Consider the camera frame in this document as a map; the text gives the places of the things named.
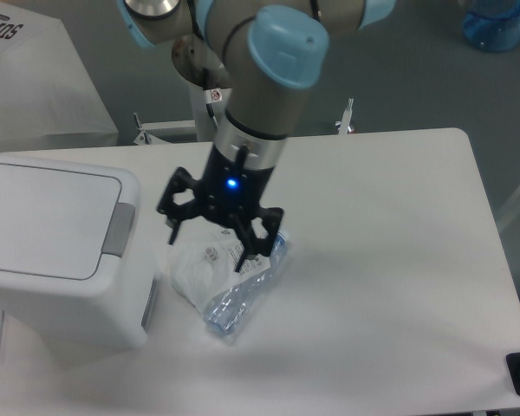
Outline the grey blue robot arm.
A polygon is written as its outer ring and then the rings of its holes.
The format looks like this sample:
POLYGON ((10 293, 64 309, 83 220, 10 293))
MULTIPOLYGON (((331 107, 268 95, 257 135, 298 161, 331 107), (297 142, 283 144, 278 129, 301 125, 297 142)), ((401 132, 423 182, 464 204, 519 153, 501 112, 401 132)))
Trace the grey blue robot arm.
POLYGON ((157 210, 173 231, 197 217, 232 229, 241 258, 272 252, 283 209, 260 204, 334 34, 391 14, 392 1, 121 1, 134 40, 149 47, 196 36, 231 80, 203 176, 175 170, 157 210))

